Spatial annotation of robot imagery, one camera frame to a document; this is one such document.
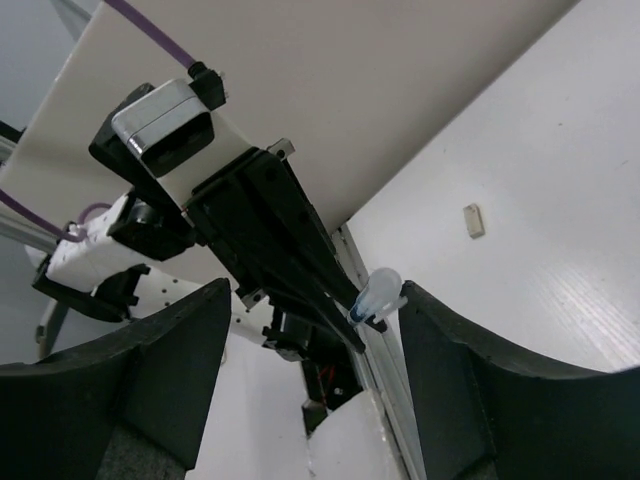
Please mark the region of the blue clear pen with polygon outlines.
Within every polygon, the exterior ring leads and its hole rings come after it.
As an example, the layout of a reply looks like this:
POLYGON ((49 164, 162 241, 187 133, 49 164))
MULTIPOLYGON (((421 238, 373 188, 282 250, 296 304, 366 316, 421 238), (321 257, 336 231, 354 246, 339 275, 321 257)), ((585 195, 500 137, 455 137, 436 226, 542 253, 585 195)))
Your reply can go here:
POLYGON ((402 278, 391 268, 373 271, 351 307, 348 320, 352 325, 366 324, 384 333, 385 319, 408 303, 401 295, 402 278))

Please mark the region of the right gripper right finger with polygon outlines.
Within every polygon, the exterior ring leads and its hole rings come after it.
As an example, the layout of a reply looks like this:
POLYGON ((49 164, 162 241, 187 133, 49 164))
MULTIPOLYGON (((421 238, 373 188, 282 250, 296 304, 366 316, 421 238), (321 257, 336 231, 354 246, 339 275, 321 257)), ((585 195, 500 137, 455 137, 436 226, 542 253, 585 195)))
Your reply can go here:
POLYGON ((635 479, 639 371, 536 353, 408 281, 399 314, 430 479, 635 479))

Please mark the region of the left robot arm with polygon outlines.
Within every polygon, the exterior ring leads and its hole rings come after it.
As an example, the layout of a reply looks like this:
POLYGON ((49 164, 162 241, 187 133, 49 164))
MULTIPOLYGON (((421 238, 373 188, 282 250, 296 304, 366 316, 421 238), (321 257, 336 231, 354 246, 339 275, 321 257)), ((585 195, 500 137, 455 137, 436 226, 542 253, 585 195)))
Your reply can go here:
POLYGON ((344 316, 357 287, 289 164, 292 143, 247 143, 217 113, 222 102, 217 89, 173 80, 140 85, 109 114, 89 151, 131 189, 100 216, 67 227, 36 289, 100 321, 144 317, 177 296, 151 293, 157 264, 202 246, 236 281, 246 308, 268 299, 278 315, 310 327, 263 327, 266 346, 314 359, 325 334, 363 352, 344 316))

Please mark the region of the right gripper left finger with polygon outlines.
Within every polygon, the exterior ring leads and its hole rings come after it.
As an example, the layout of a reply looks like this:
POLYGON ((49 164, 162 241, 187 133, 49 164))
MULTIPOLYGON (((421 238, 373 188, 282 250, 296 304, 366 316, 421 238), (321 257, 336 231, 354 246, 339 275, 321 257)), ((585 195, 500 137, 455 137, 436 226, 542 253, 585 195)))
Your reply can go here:
POLYGON ((1 368, 5 479, 181 479, 194 469, 231 320, 217 279, 147 318, 1 368))

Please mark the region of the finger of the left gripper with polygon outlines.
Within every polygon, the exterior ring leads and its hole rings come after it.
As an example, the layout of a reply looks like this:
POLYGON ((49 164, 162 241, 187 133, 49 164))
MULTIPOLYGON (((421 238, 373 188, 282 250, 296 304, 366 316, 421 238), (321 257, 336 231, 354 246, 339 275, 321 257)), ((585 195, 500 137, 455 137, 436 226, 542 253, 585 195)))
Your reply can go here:
POLYGON ((274 243, 256 241, 238 245, 236 255, 274 306, 329 331, 352 351, 365 352, 359 334, 340 311, 355 299, 356 287, 334 257, 290 255, 274 243))
POLYGON ((252 264, 278 309, 352 333, 344 311, 358 290, 288 163, 255 149, 249 159, 252 264))

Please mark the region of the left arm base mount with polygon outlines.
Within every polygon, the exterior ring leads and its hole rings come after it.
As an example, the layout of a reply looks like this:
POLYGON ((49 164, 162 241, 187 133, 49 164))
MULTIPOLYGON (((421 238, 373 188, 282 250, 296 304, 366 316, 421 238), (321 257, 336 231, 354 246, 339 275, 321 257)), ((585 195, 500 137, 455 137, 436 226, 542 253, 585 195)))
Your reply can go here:
POLYGON ((362 392, 363 386, 345 350, 320 362, 304 360, 301 369, 307 393, 302 405, 303 423, 306 436, 311 437, 329 415, 362 392))

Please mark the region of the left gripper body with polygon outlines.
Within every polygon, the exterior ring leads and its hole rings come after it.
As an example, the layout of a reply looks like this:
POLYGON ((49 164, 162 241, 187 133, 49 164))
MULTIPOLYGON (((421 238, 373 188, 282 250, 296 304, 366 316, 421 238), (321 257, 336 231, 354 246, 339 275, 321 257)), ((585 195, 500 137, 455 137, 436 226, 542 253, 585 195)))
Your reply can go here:
MULTIPOLYGON (((190 82, 189 85, 212 112, 226 102, 220 82, 190 82)), ((114 110, 89 146, 90 154, 109 170, 107 161, 111 156, 107 122, 114 110)), ((237 293, 241 299, 255 300, 259 291, 265 291, 236 255, 238 245, 245 246, 251 242, 249 221, 253 214, 249 203, 249 159, 255 149, 258 148, 253 147, 198 185, 186 208, 180 212, 154 206, 149 198, 132 186, 125 210, 110 227, 110 235, 118 243, 157 261, 171 259, 194 244, 206 246, 238 281, 237 293)))

